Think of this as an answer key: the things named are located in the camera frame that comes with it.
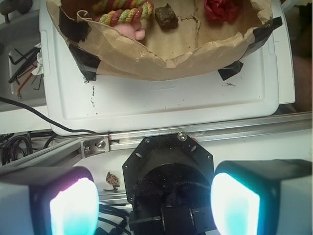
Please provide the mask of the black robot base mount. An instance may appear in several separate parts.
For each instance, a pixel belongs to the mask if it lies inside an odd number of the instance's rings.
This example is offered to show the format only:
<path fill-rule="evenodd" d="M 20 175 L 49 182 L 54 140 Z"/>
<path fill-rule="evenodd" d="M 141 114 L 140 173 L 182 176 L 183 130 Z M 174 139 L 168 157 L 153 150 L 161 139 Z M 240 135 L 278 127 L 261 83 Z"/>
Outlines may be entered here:
<path fill-rule="evenodd" d="M 213 156 L 186 133 L 144 138 L 122 166 L 136 235 L 203 235 L 216 228 Z"/>

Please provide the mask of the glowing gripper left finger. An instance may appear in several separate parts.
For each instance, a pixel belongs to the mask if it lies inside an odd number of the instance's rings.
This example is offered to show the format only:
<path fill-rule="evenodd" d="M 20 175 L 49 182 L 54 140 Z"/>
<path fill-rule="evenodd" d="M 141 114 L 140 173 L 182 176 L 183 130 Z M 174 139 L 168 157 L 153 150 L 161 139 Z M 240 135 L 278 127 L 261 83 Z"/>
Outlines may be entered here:
<path fill-rule="evenodd" d="M 99 193 L 84 167 L 0 168 L 2 235 L 92 235 Z"/>

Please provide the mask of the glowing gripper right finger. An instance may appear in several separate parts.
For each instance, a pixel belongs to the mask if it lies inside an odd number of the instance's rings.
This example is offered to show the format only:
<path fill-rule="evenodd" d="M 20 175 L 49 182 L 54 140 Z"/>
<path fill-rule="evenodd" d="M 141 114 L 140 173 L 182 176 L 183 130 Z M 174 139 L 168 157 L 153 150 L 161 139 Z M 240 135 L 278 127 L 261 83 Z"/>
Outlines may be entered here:
<path fill-rule="evenodd" d="M 313 164 L 307 160 L 223 161 L 211 185 L 222 235 L 310 235 Z"/>

